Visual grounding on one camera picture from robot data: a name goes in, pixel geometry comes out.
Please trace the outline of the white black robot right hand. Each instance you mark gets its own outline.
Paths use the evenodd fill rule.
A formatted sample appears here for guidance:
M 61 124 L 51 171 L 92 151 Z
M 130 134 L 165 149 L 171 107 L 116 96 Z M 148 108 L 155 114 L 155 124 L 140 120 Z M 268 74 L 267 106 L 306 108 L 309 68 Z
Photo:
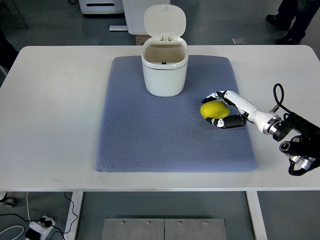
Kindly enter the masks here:
M 261 133 L 269 135 L 272 125 L 278 120 L 278 116 L 274 112 L 260 111 L 232 90 L 213 92 L 203 99 L 201 103 L 203 105 L 211 101 L 224 103 L 230 111 L 229 115 L 224 118 L 203 117 L 207 122 L 220 129 L 243 127 L 247 122 L 250 122 L 255 124 Z

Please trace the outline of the black silver robot right arm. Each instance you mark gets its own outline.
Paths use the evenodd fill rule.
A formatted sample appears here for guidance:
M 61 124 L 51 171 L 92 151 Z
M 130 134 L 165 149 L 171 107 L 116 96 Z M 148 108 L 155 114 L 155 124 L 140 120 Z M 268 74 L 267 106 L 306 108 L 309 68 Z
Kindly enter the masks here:
M 291 140 L 282 142 L 279 150 L 289 158 L 288 173 L 302 176 L 320 166 L 320 128 L 294 112 L 285 113 L 283 117 L 273 116 L 262 132 L 272 135 L 277 142 L 292 130 L 298 133 Z

